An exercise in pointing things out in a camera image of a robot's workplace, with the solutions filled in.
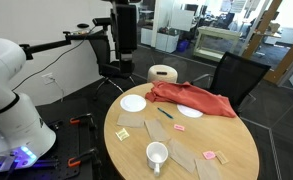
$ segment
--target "white mug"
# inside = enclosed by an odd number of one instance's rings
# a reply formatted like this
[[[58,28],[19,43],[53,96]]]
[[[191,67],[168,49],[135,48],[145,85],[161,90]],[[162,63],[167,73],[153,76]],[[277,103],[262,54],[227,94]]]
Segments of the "white mug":
[[[159,176],[160,167],[168,157],[166,146],[160,142],[152,142],[146,149],[147,163],[151,169],[154,169],[154,175]]]

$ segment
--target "red towel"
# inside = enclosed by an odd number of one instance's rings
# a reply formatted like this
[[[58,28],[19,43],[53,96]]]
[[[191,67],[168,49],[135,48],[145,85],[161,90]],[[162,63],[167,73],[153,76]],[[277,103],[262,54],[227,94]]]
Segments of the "red towel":
[[[154,81],[153,84],[151,92],[145,95],[145,98],[151,102],[172,102],[197,109],[204,114],[236,117],[227,97],[212,94],[189,82],[173,84]]]

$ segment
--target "black office chair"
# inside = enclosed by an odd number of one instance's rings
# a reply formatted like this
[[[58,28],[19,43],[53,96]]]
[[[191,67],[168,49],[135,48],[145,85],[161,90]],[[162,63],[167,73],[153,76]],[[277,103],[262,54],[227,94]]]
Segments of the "black office chair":
[[[269,69],[268,65],[226,52],[217,65],[214,75],[204,74],[191,81],[191,84],[207,77],[207,90],[228,97],[232,108],[239,115],[248,104],[256,100],[250,92]]]
[[[132,73],[121,73],[119,69],[119,61],[110,60],[110,52],[111,52],[110,45],[108,41],[108,36],[107,34],[105,34],[104,30],[96,32],[94,34],[94,38],[90,39],[89,42],[95,51],[99,75],[102,76],[104,79],[104,81],[101,82],[96,89],[94,100],[97,99],[98,91],[102,87],[102,85],[104,85],[105,83],[111,83],[117,89],[119,89],[122,93],[124,92],[121,87],[119,87],[117,84],[115,84],[111,80],[113,78],[121,78],[121,79],[129,78],[133,82],[133,84],[136,85],[133,78],[131,77]],[[133,72],[134,68],[135,68],[135,65],[133,64],[131,72]]]
[[[227,13],[225,15],[225,18],[221,18],[217,21],[217,28],[222,28],[222,29],[229,29],[228,26],[230,25],[230,23],[233,22],[235,17],[235,13]]]

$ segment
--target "chair backrest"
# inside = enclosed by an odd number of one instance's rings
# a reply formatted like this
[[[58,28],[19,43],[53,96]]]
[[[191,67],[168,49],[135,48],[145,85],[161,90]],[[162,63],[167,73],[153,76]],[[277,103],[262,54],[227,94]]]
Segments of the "chair backrest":
[[[228,97],[236,111],[269,69],[268,65],[226,52],[215,70],[210,91]]]
[[[226,28],[233,22],[234,17],[235,13],[226,14],[226,19],[224,20]]]
[[[97,64],[109,64],[110,63],[110,46],[107,34],[104,30],[94,33],[89,40],[97,58]]]

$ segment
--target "round wooden table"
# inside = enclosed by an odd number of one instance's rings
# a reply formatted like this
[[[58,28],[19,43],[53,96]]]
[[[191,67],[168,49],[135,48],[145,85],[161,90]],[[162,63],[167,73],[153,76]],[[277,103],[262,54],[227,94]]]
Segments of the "round wooden table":
[[[109,156],[118,172],[124,179],[199,179],[197,169],[189,173],[186,169],[168,158],[159,177],[155,177],[153,170],[147,166],[146,147],[151,143],[146,126],[143,128],[124,127],[129,137],[120,141],[115,132],[123,126],[117,125],[118,116],[128,113],[120,106],[120,100],[129,94],[145,97],[153,84],[136,86],[119,96],[106,115],[104,137]],[[222,116],[203,115],[199,118],[189,118],[180,113],[176,104],[167,102],[152,103],[146,100],[146,107],[138,113],[146,120],[158,119],[171,138],[180,142],[188,150],[204,159],[205,151],[222,151],[228,163],[222,165],[217,158],[215,161],[222,179],[257,179],[259,172],[259,157],[255,142],[238,117],[227,118]],[[174,117],[169,119],[159,112],[157,107],[164,109]],[[185,131],[177,131],[174,124],[185,127]]]

